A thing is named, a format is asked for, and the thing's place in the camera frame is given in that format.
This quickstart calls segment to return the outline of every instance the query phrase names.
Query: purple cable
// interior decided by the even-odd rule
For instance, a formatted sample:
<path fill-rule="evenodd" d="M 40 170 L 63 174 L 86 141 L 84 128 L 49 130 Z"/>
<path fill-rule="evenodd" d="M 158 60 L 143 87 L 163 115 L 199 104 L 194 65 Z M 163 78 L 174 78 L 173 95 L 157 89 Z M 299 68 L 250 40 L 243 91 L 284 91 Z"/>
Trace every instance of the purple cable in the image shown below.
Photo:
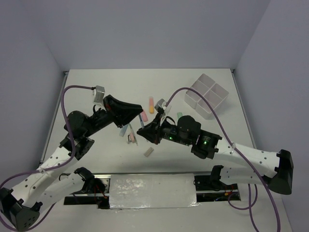
<path fill-rule="evenodd" d="M 254 185 L 254 187 L 255 187 L 255 198 L 254 198 L 253 203 L 252 203 L 252 204 L 250 203 L 251 207 L 253 207 L 253 206 L 255 205 L 256 201 L 257 201 L 257 186 Z M 247 210 L 247 209 L 249 209 L 249 206 L 248 206 L 248 207 L 245 207 L 245 208 L 239 208 L 239 207 L 236 207 L 236 206 L 232 205 L 232 203 L 231 203 L 231 197 L 232 197 L 233 195 L 235 195 L 235 194 L 237 194 L 237 193 L 235 192 L 235 193 L 232 193 L 232 194 L 230 194 L 230 195 L 228 196 L 227 202 L 229 203 L 229 205 L 230 205 L 231 207 L 233 207 L 234 209 L 238 209 L 238 210 Z"/>
<path fill-rule="evenodd" d="M 70 123 L 69 123 L 69 119 L 68 119 L 68 116 L 67 116 L 67 113 L 66 113 L 66 110 L 65 110 L 65 107 L 64 107 L 64 95 L 65 93 L 70 89 L 70 88 L 83 88 L 83 89 L 89 89 L 89 90 L 93 90 L 95 89 L 94 87 L 86 87 L 86 86 L 68 86 L 66 88 L 63 89 L 63 91 L 61 92 L 61 96 L 60 96 L 60 104 L 61 104 L 61 110 L 62 110 L 62 114 L 63 114 L 63 117 L 64 117 L 64 120 L 66 122 L 66 125 L 67 125 L 67 129 L 68 129 L 68 133 L 69 133 L 69 138 L 70 138 L 70 142 L 71 142 L 71 146 L 72 146 L 72 154 L 75 154 L 75 142 L 74 142 L 74 137 L 73 137 L 73 132 L 72 132 L 72 129 L 71 129 L 71 126 L 70 126 Z M 44 169 L 45 171 L 51 171 L 51 170 L 54 170 L 54 169 L 57 169 L 57 168 L 61 168 L 65 165 L 67 165 L 75 156 L 74 155 L 71 155 L 70 158 L 65 161 L 63 164 L 59 165 L 59 166 L 55 166 L 55 167 L 51 167 L 51 168 L 46 168 Z M 15 175 L 12 175 L 11 177 L 7 178 L 6 180 L 4 180 L 1 185 L 0 185 L 0 189 L 3 188 L 3 186 L 10 180 L 16 178 L 16 177 L 19 177 L 19 176 L 22 176 L 22 175 L 31 175 L 31 174 L 35 174 L 35 173 L 39 173 L 40 171 L 38 170 L 34 170 L 34 171 L 28 171 L 28 172 L 23 172 L 23 173 L 18 173 L 18 174 L 15 174 Z M 52 210 L 52 208 L 54 207 L 55 204 L 53 204 L 49 209 L 48 211 L 46 212 L 46 214 L 44 215 L 44 217 L 36 224 L 34 225 L 33 227 L 29 228 L 27 231 L 29 230 L 32 230 L 34 229 L 35 227 L 37 227 L 38 225 L 40 225 L 43 220 L 47 217 L 47 215 L 49 214 L 49 212 Z M 10 225 L 8 225 L 4 220 L 3 218 L 1 217 L 0 215 L 0 222 L 9 230 L 12 230 L 12 231 L 17 231 L 15 228 L 11 227 Z"/>
<path fill-rule="evenodd" d="M 210 108 L 211 112 L 213 113 L 214 117 L 216 118 L 216 120 L 217 120 L 217 122 L 218 122 L 218 124 L 219 124 L 219 126 L 220 126 L 220 128 L 221 128 L 221 130 L 222 130 L 222 132 L 223 132 L 223 134 L 224 134 L 224 136 L 225 136 L 225 138 L 226 138 L 226 140 L 228 141 L 228 143 L 229 143 L 231 146 L 233 146 L 232 141 L 231 141 L 231 140 L 229 139 L 229 137 L 227 136 L 227 134 L 226 134 L 226 132 L 225 132 L 223 126 L 222 126 L 222 123 L 221 123 L 221 121 L 219 120 L 219 118 L 218 118 L 217 114 L 215 113 L 215 111 L 213 110 L 212 106 L 211 106 L 211 105 L 208 103 L 208 101 L 207 101 L 199 92 L 197 92 L 195 89 L 188 88 L 188 87 L 183 87 L 183 88 L 180 88 L 180 89 L 176 90 L 176 91 L 172 94 L 172 96 L 169 98 L 169 100 L 168 100 L 166 106 L 169 105 L 169 103 L 172 101 L 172 99 L 175 97 L 175 95 L 176 95 L 179 91 L 181 91 L 181 90 L 190 90 L 190 91 L 196 93 L 196 94 L 207 104 L 207 106 Z M 265 190 L 266 190 L 266 192 L 267 192 L 267 194 L 268 194 L 268 196 L 269 196 L 269 199 L 270 199 L 270 201 L 271 201 L 271 204 L 272 204 L 272 206 L 273 206 L 273 208 L 274 208 L 274 211 L 275 211 L 275 215 L 276 215 L 276 219 L 277 219 L 277 232 L 280 232 L 280 230 L 281 230 L 281 224 L 280 224 L 279 212 L 278 212 L 278 209 L 277 209 L 275 200 L 274 200 L 274 198 L 272 197 L 269 188 L 267 187 L 267 184 L 266 184 L 265 181 L 262 179 L 260 173 L 259 173 L 258 170 L 254 167 L 254 165 L 246 158 L 246 156 L 245 156 L 241 151 L 239 151 L 238 148 L 235 148 L 235 151 L 237 151 L 237 152 L 239 153 L 239 155 L 249 164 L 249 166 L 254 170 L 255 174 L 257 175 L 257 177 L 258 177 L 258 178 L 260 179 L 260 181 L 262 182 L 262 184 L 263 184 L 263 186 L 264 186 L 264 188 L 265 188 Z M 249 211 L 251 211 L 251 207 L 252 207 L 252 206 L 251 206 L 251 202 L 250 202 L 250 203 L 249 203 Z M 251 219 L 251 222 L 253 222 L 252 213 L 250 213 L 250 219 Z"/>

